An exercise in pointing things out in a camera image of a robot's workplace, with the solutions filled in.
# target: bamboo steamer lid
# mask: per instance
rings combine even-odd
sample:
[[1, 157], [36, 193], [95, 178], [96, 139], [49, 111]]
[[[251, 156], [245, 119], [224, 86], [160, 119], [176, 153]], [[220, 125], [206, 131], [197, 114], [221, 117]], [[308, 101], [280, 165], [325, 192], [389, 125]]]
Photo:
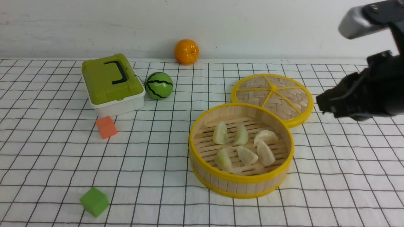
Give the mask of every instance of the bamboo steamer lid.
[[305, 122], [314, 108], [313, 97], [307, 88], [275, 74], [255, 74], [241, 79], [231, 91], [231, 101], [269, 110], [289, 128]]

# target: toy orange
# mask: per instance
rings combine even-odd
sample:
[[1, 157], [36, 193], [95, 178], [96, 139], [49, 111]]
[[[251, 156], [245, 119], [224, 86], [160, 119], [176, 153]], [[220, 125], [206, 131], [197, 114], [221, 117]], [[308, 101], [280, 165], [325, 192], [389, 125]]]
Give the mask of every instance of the toy orange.
[[199, 58], [199, 48], [192, 40], [180, 40], [175, 46], [174, 57], [182, 65], [191, 65]]

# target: black handle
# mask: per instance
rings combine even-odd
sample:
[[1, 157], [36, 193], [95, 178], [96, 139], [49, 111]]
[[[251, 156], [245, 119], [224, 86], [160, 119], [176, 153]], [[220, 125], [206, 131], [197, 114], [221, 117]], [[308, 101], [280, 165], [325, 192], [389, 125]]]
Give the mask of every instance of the black handle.
[[128, 81], [128, 77], [127, 77], [126, 74], [125, 74], [124, 68], [122, 68], [121, 64], [119, 64], [118, 61], [106, 62], [106, 63], [104, 63], [104, 65], [106, 65], [106, 64], [111, 64], [111, 63], [115, 63], [115, 64], [116, 64], [116, 67], [118, 67], [118, 70], [119, 70], [119, 72], [120, 72], [121, 75], [122, 75], [122, 79], [112, 81], [112, 84], [120, 84], [120, 83], [123, 83], [123, 82]]

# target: toy watermelon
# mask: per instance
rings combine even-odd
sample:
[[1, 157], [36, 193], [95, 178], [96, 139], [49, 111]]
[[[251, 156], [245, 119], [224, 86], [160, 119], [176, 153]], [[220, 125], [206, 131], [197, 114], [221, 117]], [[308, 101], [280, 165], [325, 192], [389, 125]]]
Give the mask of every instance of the toy watermelon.
[[173, 92], [173, 80], [166, 73], [155, 72], [146, 79], [145, 89], [152, 99], [165, 99]]

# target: green sponge cube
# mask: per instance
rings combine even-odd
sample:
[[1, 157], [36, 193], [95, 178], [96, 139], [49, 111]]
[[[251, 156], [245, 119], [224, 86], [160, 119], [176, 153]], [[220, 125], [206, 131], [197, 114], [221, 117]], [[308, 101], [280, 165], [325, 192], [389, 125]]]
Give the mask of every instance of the green sponge cube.
[[85, 193], [80, 198], [80, 202], [84, 209], [94, 217], [98, 217], [109, 206], [107, 196], [95, 187]]

